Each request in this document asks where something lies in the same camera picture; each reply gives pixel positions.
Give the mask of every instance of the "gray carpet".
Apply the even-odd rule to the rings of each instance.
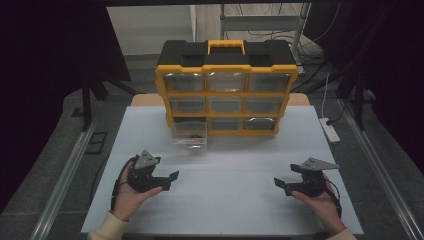
[[[296,84],[305,81],[314,69],[316,66],[307,67],[307,75],[300,78]],[[322,71],[314,79],[322,79],[326,74],[327,72]],[[142,92],[156,92],[153,69],[130,68],[130,75],[132,82],[126,84]],[[341,105],[334,97],[337,84],[334,82],[328,86],[328,97],[324,109],[326,117],[330,119],[337,118],[342,111]],[[109,84],[106,84],[106,87],[110,96],[100,104],[93,100],[93,109],[95,112],[100,111],[101,119],[107,120],[98,122],[92,143],[86,149],[86,154],[81,160],[47,239],[86,239],[86,235],[81,234],[80,230],[90,206],[92,189],[95,190],[98,184],[122,116],[131,102],[131,96],[127,93]],[[324,96],[323,90],[319,89],[308,95],[319,115]],[[80,135],[83,125],[83,119],[79,114],[81,107],[79,91],[65,99],[62,118],[49,143],[0,216],[0,239],[28,239],[31,236]],[[364,105],[363,117],[367,136],[414,212],[417,222],[422,226],[424,222],[423,175],[379,123],[370,104]],[[365,232],[365,235],[357,236],[358,239],[408,239],[346,118],[342,117],[335,122],[334,128],[341,138],[341,142],[333,148],[334,157],[341,166],[341,174]]]

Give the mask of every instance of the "black plastic part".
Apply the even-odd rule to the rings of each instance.
[[[192,43],[184,40],[168,40],[158,61],[158,65],[180,65],[201,67],[203,65],[250,65],[270,67],[273,65],[294,65],[296,61],[284,40],[264,42],[244,41],[244,51],[239,47],[211,47],[208,42]]]
[[[115,181],[115,185],[112,191],[112,199],[111,199],[111,210],[115,207],[116,196],[118,195],[120,179],[122,178],[122,174],[127,168],[128,164],[137,162],[139,155],[136,155],[133,158],[130,158],[122,168],[118,179]],[[156,165],[135,169],[134,166],[128,172],[127,184],[132,187],[135,191],[143,193],[147,192],[156,187],[162,187],[164,191],[169,191],[171,188],[171,183],[178,178],[179,171],[174,172],[169,175],[169,177],[153,177],[152,173],[155,170]]]
[[[318,197],[327,189],[322,171],[304,170],[296,164],[290,164],[290,168],[293,172],[302,174],[303,181],[301,183],[285,183],[274,178],[275,185],[284,189],[286,196],[292,196],[292,191],[297,191],[309,197]]]

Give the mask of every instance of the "yellow organizer box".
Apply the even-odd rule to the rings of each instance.
[[[283,40],[170,40],[156,86],[180,135],[275,135],[298,72]]]

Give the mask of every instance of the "metal rail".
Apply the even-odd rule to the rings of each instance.
[[[341,107],[345,107],[343,101],[339,101]],[[401,193],[397,189],[395,183],[391,179],[389,173],[387,172],[382,160],[380,159],[379,154],[374,149],[372,143],[367,137],[365,131],[360,130],[358,125],[356,124],[354,118],[352,117],[352,109],[349,105],[346,106],[346,110],[344,112],[344,116],[346,117],[349,125],[351,126],[355,137],[358,139],[359,144],[364,150],[371,167],[380,182],[381,187],[387,195],[390,203],[393,206],[396,214],[400,222],[402,223],[406,233],[411,240],[423,240],[424,236],[418,226],[417,221],[406,203],[405,199],[402,197]]]
[[[72,179],[75,175],[81,158],[84,155],[85,148],[90,141],[90,137],[94,131],[94,128],[96,127],[100,112],[104,107],[103,103],[98,103],[98,105],[100,109],[97,111],[93,121],[88,126],[87,131],[81,132],[77,142],[75,143],[68,161],[66,162],[66,165],[59,177],[59,180],[57,181],[56,186],[54,187],[53,192],[47,201],[43,213],[35,225],[34,231],[30,237],[31,240],[44,240],[47,238],[50,232],[54,220],[56,219],[56,216],[59,212],[60,206],[62,205],[63,199],[65,198],[66,193],[68,192],[68,188],[71,185]]]

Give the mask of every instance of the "floor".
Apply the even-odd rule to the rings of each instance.
[[[276,14],[279,7],[279,4],[258,6],[246,4],[242,5],[242,11],[244,14],[250,14],[250,10],[258,10],[259,12],[256,13],[260,14],[269,14],[270,12]],[[299,13],[300,8],[301,4],[287,4],[282,9],[285,11],[284,13],[292,14]],[[210,19],[208,23],[207,19],[208,17],[215,19],[218,16],[219,6],[198,6],[197,10],[198,41],[216,38],[209,34],[217,36],[219,23]],[[229,5],[226,11],[228,14],[239,14],[240,8],[236,5]],[[258,41],[270,37],[270,35],[257,36],[249,33],[230,32],[227,35],[230,39],[254,40],[261,38]],[[322,54],[317,46],[308,41],[306,38],[301,39],[304,49],[306,49],[302,53],[307,53],[302,55],[304,57],[302,61],[308,61],[308,66],[305,66],[305,76],[299,78],[295,87],[301,86],[306,81],[308,81],[306,84],[308,86],[325,79],[330,69],[330,67],[324,66],[312,80],[308,80],[318,69],[317,65],[310,64],[314,61],[319,62],[316,57]],[[127,56],[126,60],[132,79],[132,82],[126,84],[143,92],[157,92],[153,70],[157,56]],[[108,120],[96,122],[92,129],[93,137],[85,140],[84,154],[75,168],[75,175],[70,181],[68,190],[62,193],[63,202],[59,201],[57,216],[53,214],[54,222],[48,228],[46,239],[86,239],[86,235],[81,234],[80,229],[100,180],[104,163],[112,149],[122,116],[131,102],[129,94],[113,85],[105,84],[110,96],[105,101],[97,101],[92,98],[92,105],[96,116]],[[410,237],[399,220],[400,213],[394,210],[393,206],[396,204],[387,198],[390,192],[381,187],[380,179],[376,177],[375,172],[379,169],[376,170],[373,167],[368,154],[369,149],[367,150],[363,146],[363,139],[361,140],[361,136],[357,135],[355,125],[349,120],[352,98],[347,101],[338,100],[334,94],[337,87],[338,82],[332,82],[328,84],[326,93],[325,88],[321,88],[308,94],[308,98],[319,116],[323,112],[326,117],[335,119],[343,113],[340,120],[334,123],[341,142],[332,146],[332,149],[336,162],[342,166],[340,171],[365,232],[365,235],[357,236],[357,238],[409,239]],[[371,98],[367,95],[364,97],[370,101],[363,106],[365,131],[361,133],[365,134],[366,139],[372,144],[372,151],[384,165],[384,169],[391,177],[392,185],[399,191],[402,200],[413,213],[416,224],[422,229],[424,224],[424,177],[379,123],[371,109]],[[46,203],[49,199],[51,200],[51,193],[63,176],[62,170],[69,164],[69,159],[75,150],[80,147],[76,143],[83,137],[81,133],[83,126],[81,92],[70,94],[65,99],[63,106],[62,117],[49,143],[45,146],[21,188],[0,216],[1,239],[29,239],[33,236],[35,226],[40,217],[45,214]]]

